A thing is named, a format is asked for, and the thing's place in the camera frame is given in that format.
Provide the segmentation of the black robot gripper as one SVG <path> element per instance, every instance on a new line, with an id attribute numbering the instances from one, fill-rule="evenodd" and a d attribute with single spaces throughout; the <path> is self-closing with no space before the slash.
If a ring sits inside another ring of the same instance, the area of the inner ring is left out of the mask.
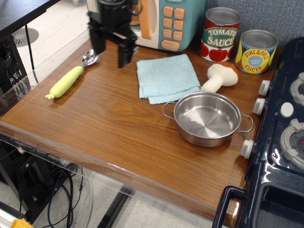
<path id="1" fill-rule="evenodd" d="M 96 54 L 105 51 L 107 39 L 115 42 L 118 47 L 118 66 L 123 68 L 132 60 L 139 47 L 135 45 L 137 36 L 130 29 L 132 15 L 131 0 L 99 0 L 98 12 L 89 11 L 89 32 L 93 50 Z"/>

